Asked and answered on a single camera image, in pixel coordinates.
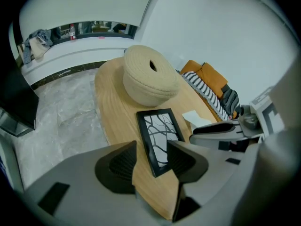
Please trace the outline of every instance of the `framed artwork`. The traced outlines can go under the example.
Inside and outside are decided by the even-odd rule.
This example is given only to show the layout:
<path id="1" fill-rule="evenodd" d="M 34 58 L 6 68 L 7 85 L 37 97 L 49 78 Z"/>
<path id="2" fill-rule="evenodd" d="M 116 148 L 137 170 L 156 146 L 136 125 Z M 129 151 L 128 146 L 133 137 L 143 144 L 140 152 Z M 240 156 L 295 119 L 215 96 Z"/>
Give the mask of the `framed artwork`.
<path id="1" fill-rule="evenodd" d="M 150 168 L 154 177 L 170 170 L 167 140 L 184 141 L 171 109 L 139 111 L 137 119 Z"/>

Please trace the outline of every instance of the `orange cushion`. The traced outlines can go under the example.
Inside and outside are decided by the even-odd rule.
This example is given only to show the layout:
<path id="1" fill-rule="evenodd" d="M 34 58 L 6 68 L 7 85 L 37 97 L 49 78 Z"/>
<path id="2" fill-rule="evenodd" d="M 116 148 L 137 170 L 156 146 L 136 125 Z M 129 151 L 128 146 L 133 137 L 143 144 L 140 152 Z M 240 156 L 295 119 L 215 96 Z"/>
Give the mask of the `orange cushion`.
<path id="1" fill-rule="evenodd" d="M 187 64 L 184 66 L 184 68 L 182 68 L 180 74 L 184 74 L 186 72 L 189 71 L 193 71 L 196 72 L 198 71 L 202 66 L 200 64 L 198 64 L 197 62 L 193 61 L 193 60 L 189 60 L 187 62 Z"/>
<path id="2" fill-rule="evenodd" d="M 196 73 L 220 99 L 223 95 L 222 88 L 228 81 L 208 63 L 204 63 Z"/>

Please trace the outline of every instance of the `bottle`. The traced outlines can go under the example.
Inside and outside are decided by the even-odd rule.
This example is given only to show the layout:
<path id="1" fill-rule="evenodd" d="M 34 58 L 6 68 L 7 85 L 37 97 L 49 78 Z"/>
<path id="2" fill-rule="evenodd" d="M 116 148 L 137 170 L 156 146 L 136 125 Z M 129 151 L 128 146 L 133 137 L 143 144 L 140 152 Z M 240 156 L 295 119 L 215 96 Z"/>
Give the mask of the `bottle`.
<path id="1" fill-rule="evenodd" d="M 71 24 L 69 35 L 70 35 L 70 40 L 76 39 L 74 24 Z"/>

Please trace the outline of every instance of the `white paper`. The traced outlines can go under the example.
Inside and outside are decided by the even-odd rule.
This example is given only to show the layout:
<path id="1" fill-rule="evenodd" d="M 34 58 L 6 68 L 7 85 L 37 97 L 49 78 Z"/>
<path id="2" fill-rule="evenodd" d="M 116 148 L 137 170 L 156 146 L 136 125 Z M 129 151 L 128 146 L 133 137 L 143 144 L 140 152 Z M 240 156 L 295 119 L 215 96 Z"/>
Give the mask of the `white paper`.
<path id="1" fill-rule="evenodd" d="M 190 122 L 192 132 L 195 128 L 211 124 L 211 121 L 201 118 L 195 110 L 186 112 L 182 114 L 182 116 L 185 120 Z"/>

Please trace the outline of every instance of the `black picture frame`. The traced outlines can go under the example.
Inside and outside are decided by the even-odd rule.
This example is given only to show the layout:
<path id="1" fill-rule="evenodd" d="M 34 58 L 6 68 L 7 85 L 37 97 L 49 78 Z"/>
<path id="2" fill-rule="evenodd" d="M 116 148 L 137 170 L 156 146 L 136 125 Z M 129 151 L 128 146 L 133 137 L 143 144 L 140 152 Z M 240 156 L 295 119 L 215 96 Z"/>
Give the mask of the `black picture frame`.
<path id="1" fill-rule="evenodd" d="M 148 159 L 149 164 L 150 164 L 151 172 L 152 172 L 152 174 L 155 178 L 159 177 L 160 175 L 162 175 L 166 172 L 168 172 L 171 169 L 171 167 L 168 164 L 163 166 L 163 167 L 159 166 L 159 164 L 157 162 L 155 152 L 154 152 L 154 149 L 153 149 L 153 146 L 152 146 L 152 143 L 151 143 L 151 138 L 149 136 L 148 127 L 146 125 L 144 117 L 145 116 L 152 116 L 152 115 L 160 115 L 160 114 L 168 114 L 169 115 L 169 117 L 172 121 L 172 124 L 175 128 L 176 135 L 177 135 L 179 141 L 185 142 L 184 137 L 182 135 L 182 132 L 179 128 L 179 125 L 178 125 L 178 123 L 177 123 L 177 121 L 174 117 L 173 111 L 170 108 L 169 109 L 160 109 L 160 110 L 150 110 L 150 111 L 139 111 L 139 112 L 137 112 L 136 115 L 137 115 L 137 120 L 138 120 L 140 133 L 141 133 L 141 136 L 142 136 L 143 145 L 144 145 L 144 148 L 145 148 L 147 159 Z"/>

